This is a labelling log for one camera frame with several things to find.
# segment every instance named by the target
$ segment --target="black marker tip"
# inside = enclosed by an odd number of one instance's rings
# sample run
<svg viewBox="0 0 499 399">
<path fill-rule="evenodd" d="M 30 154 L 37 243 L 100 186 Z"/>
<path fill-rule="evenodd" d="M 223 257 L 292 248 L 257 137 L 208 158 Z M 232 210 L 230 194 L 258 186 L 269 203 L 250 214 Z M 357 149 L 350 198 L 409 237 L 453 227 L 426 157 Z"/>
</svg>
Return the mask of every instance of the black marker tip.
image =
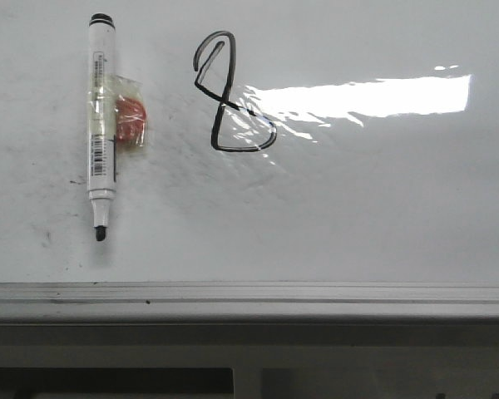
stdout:
<svg viewBox="0 0 499 399">
<path fill-rule="evenodd" d="M 96 226 L 96 241 L 103 241 L 106 239 L 106 226 Z"/>
</svg>

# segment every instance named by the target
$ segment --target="barcode label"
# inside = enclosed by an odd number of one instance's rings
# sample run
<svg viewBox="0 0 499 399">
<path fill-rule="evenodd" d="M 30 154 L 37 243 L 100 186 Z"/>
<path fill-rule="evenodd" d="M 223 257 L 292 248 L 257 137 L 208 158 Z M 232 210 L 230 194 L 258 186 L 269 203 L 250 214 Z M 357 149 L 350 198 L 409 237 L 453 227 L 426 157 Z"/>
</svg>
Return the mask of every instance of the barcode label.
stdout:
<svg viewBox="0 0 499 399">
<path fill-rule="evenodd" d="M 107 174 L 106 141 L 104 137 L 93 137 L 91 142 L 91 176 Z"/>
</svg>

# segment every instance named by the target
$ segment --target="black ink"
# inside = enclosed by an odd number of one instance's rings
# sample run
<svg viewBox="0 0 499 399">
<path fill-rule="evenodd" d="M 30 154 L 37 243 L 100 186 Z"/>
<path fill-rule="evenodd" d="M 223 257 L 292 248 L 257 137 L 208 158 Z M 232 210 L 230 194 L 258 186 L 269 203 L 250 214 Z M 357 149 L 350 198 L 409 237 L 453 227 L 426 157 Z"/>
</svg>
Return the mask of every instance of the black ink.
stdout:
<svg viewBox="0 0 499 399">
<path fill-rule="evenodd" d="M 230 43 L 230 64 L 229 64 L 229 69 L 227 72 L 227 80 L 225 82 L 224 86 L 224 91 L 222 93 L 222 96 L 218 96 L 217 94 L 213 93 L 209 89 L 207 89 L 205 86 L 203 86 L 201 83 L 203 82 L 205 78 L 205 74 L 210 68 L 210 65 L 212 62 L 215 60 L 216 56 L 220 53 L 222 50 L 222 47 L 224 47 L 225 42 L 220 41 L 217 42 L 215 45 L 215 48 L 211 52 L 211 54 L 207 57 L 205 60 L 205 63 L 200 67 L 200 57 L 205 48 L 217 37 L 222 37 L 225 36 L 229 39 Z M 196 50 L 196 53 L 194 55 L 194 70 L 198 72 L 198 75 L 196 76 L 196 79 L 194 81 L 194 85 L 201 91 L 203 91 L 207 96 L 210 98 L 217 100 L 219 102 L 218 104 L 218 109 L 216 110 L 216 117 L 215 117 L 215 123 L 212 128 L 211 136 L 210 136 L 210 144 L 213 146 L 215 150 L 219 151 L 227 151 L 227 152 L 256 152 L 256 151 L 261 151 L 265 148 L 270 147 L 273 143 L 275 143 L 275 140 L 277 139 L 277 128 L 275 127 L 275 124 L 266 116 L 264 115 L 258 115 L 254 111 L 249 110 L 248 108 L 244 106 L 239 106 L 235 104 L 234 102 L 230 101 L 230 94 L 231 94 L 231 89 L 233 87 L 233 81 L 235 80 L 235 63 L 236 63 L 236 43 L 235 43 L 235 36 L 231 32 L 227 31 L 218 31 L 211 33 L 208 37 L 205 38 L 205 40 L 200 44 L 198 49 Z M 218 144 L 218 135 L 220 133 L 220 126 L 222 124 L 222 118 L 224 117 L 224 111 L 225 111 L 225 106 L 229 106 L 237 111 L 247 111 L 251 116 L 254 116 L 264 123 L 266 123 L 269 126 L 269 139 L 261 144 L 261 145 L 254 145 L 251 147 L 227 147 L 223 145 Z"/>
</svg>

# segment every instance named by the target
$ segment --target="whiteboard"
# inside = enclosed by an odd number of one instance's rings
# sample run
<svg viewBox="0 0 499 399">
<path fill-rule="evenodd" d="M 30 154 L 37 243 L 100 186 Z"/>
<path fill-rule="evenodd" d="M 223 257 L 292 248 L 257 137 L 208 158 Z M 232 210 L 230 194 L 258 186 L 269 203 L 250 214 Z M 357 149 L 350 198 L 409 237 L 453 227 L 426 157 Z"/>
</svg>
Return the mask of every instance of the whiteboard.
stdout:
<svg viewBox="0 0 499 399">
<path fill-rule="evenodd" d="M 95 12 L 149 117 L 102 243 L 85 184 Z M 192 57 L 219 29 L 237 39 L 231 100 L 277 122 L 265 151 L 210 146 L 217 103 Z M 252 124 L 228 113 L 223 132 Z M 499 285 L 499 1 L 1 0 L 0 282 L 91 281 Z"/>
</svg>

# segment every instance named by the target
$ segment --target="dry erase marker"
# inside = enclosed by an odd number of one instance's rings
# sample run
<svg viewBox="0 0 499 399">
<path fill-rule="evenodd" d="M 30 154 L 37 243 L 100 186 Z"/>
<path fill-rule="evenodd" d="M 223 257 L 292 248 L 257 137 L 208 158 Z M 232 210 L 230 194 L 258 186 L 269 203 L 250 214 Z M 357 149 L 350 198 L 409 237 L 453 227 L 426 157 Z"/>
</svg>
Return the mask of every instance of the dry erase marker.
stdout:
<svg viewBox="0 0 499 399">
<path fill-rule="evenodd" d="M 106 237 L 109 208 L 115 198 L 115 26 L 111 17 L 94 14 L 89 23 L 89 99 L 87 192 L 94 212 L 96 240 Z"/>
</svg>

